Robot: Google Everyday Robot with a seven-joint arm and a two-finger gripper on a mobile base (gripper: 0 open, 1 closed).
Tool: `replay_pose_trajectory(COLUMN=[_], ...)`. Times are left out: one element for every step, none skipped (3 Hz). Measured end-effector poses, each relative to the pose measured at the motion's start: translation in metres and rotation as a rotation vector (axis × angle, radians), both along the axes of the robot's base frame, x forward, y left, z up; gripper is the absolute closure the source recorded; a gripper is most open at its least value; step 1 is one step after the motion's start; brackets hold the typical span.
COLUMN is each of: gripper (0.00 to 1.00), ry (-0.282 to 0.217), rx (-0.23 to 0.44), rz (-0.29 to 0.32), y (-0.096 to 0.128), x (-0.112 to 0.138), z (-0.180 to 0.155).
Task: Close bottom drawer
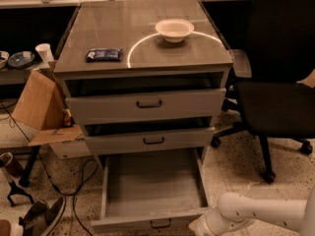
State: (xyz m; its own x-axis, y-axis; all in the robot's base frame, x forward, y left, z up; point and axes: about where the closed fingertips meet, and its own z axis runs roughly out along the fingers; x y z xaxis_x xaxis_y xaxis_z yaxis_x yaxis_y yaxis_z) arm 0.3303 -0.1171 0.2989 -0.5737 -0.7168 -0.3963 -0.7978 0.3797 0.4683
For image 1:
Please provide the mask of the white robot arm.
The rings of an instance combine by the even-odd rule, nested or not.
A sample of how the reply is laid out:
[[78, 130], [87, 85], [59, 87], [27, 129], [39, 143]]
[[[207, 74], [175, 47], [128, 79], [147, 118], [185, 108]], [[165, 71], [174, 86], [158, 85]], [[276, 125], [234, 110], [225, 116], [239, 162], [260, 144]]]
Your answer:
[[222, 236], [255, 220], [295, 231], [299, 236], [315, 236], [315, 188], [307, 200], [256, 200], [224, 193], [217, 206], [191, 222], [189, 229], [196, 236]]

